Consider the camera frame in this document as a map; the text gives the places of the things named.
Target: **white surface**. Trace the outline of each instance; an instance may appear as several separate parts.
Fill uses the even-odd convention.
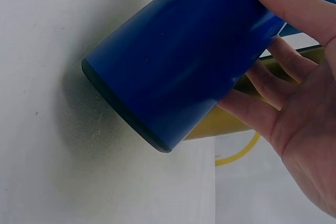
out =
[[[304,34],[285,40],[296,49],[317,45]],[[238,153],[254,133],[218,137],[215,154],[221,159]],[[335,220],[307,199],[262,138],[242,159],[216,168],[216,223],[328,224]]]
[[[0,223],[214,223],[212,141],[160,154],[79,60],[150,0],[0,0]]]

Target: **hand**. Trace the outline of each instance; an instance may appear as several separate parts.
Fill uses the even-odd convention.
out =
[[[308,198],[336,217],[336,5],[322,0],[259,0],[325,47],[321,65],[277,37],[269,51],[299,84],[272,75],[260,62],[247,76],[273,106],[236,90],[219,107],[260,132]]]

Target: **white fabric backdrop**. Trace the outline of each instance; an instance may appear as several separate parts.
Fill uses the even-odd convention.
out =
[[[214,223],[213,141],[160,154],[80,59],[150,0],[0,0],[0,223]]]

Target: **blue cup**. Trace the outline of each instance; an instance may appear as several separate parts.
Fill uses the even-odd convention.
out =
[[[126,122],[169,153],[284,25],[257,0],[153,0],[82,69]]]

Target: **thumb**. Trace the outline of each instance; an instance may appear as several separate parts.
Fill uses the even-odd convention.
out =
[[[336,37],[336,5],[322,0],[259,0],[298,30],[327,46]]]

